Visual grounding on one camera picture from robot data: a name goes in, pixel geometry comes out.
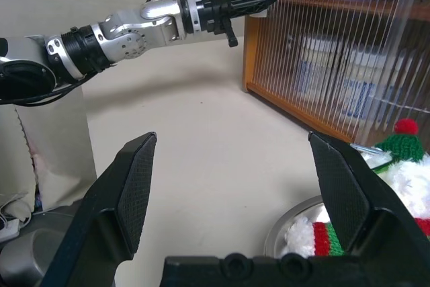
green knitted hat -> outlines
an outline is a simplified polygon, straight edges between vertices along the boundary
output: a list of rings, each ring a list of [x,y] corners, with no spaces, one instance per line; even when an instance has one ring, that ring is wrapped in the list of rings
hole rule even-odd
[[[417,137],[417,123],[411,119],[401,119],[394,126],[394,132],[375,146],[383,151],[390,151],[393,161],[421,161],[425,152]]]

red and green striped scarf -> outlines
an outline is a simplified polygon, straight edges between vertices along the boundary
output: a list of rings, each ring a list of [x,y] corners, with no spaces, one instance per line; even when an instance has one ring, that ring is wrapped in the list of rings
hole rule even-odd
[[[430,240],[430,219],[415,219],[418,226]],[[331,223],[313,223],[315,234],[315,255],[343,255],[342,246]]]

wooden cabinet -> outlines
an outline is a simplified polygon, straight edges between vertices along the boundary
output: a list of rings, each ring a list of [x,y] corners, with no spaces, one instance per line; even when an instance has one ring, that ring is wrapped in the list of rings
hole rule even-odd
[[[401,118],[430,149],[430,0],[278,0],[247,17],[243,83],[316,130],[372,145]]]

robotic arm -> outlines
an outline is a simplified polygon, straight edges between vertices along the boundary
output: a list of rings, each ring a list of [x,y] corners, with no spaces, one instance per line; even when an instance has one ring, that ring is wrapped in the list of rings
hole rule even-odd
[[[185,40],[188,34],[226,34],[229,46],[237,46],[231,19],[259,13],[275,2],[156,0],[66,34],[0,38],[0,104],[49,104],[121,60]]]

red pom-pom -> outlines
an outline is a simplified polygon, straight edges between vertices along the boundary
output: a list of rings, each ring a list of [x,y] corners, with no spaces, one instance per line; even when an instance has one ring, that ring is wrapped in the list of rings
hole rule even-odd
[[[418,125],[415,120],[405,118],[400,119],[394,125],[394,132],[397,134],[418,134]]]

